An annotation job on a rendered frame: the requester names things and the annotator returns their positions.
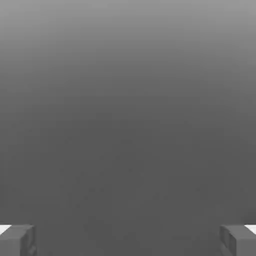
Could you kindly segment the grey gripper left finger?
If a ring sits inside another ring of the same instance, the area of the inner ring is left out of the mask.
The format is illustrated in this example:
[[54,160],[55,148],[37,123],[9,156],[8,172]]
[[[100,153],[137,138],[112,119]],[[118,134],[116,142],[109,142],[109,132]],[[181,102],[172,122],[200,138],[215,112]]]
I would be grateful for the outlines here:
[[0,224],[0,256],[38,256],[36,226]]

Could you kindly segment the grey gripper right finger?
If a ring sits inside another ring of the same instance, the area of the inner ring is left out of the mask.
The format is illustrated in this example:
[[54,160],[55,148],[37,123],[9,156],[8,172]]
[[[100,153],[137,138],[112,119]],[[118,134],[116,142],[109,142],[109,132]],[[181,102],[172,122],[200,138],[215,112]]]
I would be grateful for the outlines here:
[[256,224],[221,225],[221,256],[256,256]]

